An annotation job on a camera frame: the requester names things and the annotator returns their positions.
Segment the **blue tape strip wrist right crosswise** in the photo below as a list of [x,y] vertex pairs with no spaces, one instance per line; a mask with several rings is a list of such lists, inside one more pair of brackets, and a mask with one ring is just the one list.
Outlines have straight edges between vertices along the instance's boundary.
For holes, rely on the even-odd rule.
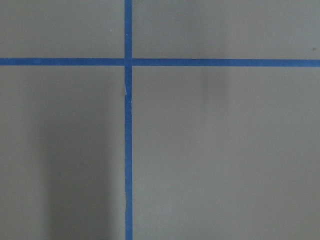
[[161,66],[161,67],[292,67],[318,68],[318,59],[222,58],[1,58],[1,66]]

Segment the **blue tape strip wrist right lengthwise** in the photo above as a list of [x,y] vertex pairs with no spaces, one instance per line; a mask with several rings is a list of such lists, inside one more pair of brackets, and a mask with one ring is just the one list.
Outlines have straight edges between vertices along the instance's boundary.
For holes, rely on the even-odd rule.
[[125,239],[133,240],[133,170],[132,170],[132,1],[124,1],[124,176]]

